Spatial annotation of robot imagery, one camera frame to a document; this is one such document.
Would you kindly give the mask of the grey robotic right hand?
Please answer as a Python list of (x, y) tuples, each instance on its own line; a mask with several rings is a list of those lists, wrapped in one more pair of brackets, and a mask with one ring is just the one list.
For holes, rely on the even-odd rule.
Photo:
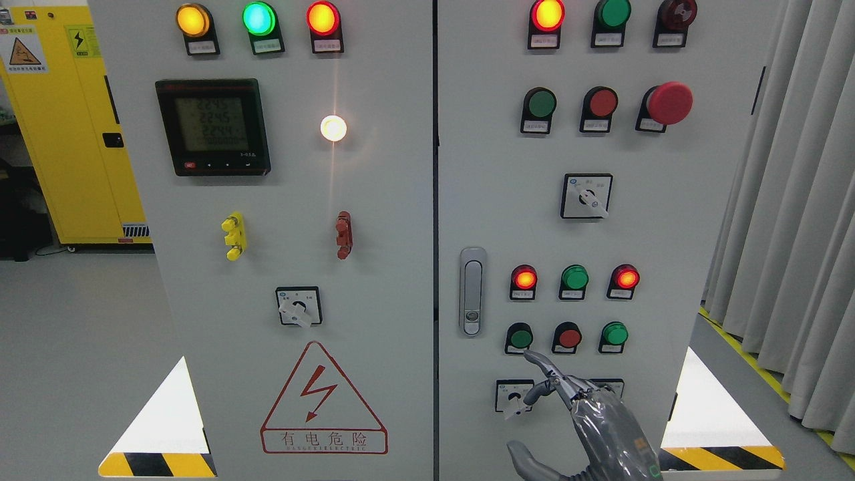
[(589, 464), (585, 470), (567, 476), (535, 460), (522, 442), (511, 440), (506, 445), (521, 479), (663, 480), (659, 455), (635, 415), (614, 391), (589, 379), (563, 374), (552, 360), (534, 350), (525, 350), (523, 356), (546, 377), (526, 393), (523, 403), (530, 407), (540, 397), (558, 393)]

